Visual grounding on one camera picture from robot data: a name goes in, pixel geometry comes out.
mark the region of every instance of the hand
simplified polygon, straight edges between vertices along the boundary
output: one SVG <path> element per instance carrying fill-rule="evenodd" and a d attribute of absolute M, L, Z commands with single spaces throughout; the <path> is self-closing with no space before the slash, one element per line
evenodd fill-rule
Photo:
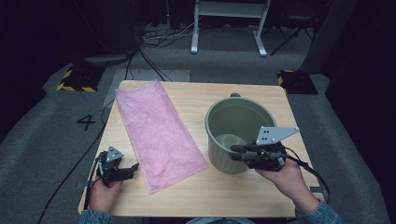
<path fill-rule="evenodd" d="M 108 213 L 117 198 L 122 183 L 123 181 L 111 182 L 110 188 L 108 188 L 102 178 L 98 179 L 91 189 L 90 209 Z"/>
<path fill-rule="evenodd" d="M 256 172 L 273 182 L 282 194 L 292 199 L 300 213 L 306 214 L 318 207 L 319 201 L 305 184 L 297 162 L 286 160 L 286 164 L 278 172 L 264 170 L 256 170 Z"/>

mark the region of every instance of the green bucket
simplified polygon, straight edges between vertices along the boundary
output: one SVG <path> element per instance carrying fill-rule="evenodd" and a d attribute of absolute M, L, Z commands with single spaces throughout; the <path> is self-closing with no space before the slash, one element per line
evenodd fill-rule
<path fill-rule="evenodd" d="M 261 126 L 275 127 L 276 121 L 264 106 L 248 98 L 229 97 L 213 104 L 205 118 L 212 164 L 229 175 L 246 171 L 244 162 L 230 159 L 230 146 L 252 143 Z"/>

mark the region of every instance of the plastic bag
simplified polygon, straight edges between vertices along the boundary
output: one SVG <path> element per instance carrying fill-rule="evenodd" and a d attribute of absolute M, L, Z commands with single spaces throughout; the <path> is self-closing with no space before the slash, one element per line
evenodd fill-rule
<path fill-rule="evenodd" d="M 208 168 L 159 81 L 117 89 L 116 99 L 149 193 Z"/>

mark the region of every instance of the white metal frame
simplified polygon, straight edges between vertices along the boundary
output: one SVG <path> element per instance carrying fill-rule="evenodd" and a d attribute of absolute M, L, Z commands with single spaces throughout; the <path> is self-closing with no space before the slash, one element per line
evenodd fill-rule
<path fill-rule="evenodd" d="M 244 17 L 260 18 L 259 29 L 253 31 L 253 35 L 260 55 L 265 57 L 267 53 L 262 44 L 261 34 L 270 3 L 271 0 L 265 0 L 264 4 L 206 2 L 195 0 L 194 32 L 192 34 L 191 53 L 198 52 L 199 16 Z"/>

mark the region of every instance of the blue sleeve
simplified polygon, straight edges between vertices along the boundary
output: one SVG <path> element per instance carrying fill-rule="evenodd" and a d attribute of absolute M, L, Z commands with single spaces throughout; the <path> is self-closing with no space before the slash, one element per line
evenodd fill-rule
<path fill-rule="evenodd" d="M 307 214 L 300 214 L 296 210 L 296 218 L 302 224 L 344 224 L 345 222 L 338 216 L 329 205 L 322 202 L 320 205 L 312 212 Z"/>
<path fill-rule="evenodd" d="M 84 210 L 81 212 L 81 216 L 79 217 L 78 224 L 112 224 L 113 219 L 111 215 L 96 211 L 96 210 Z"/>

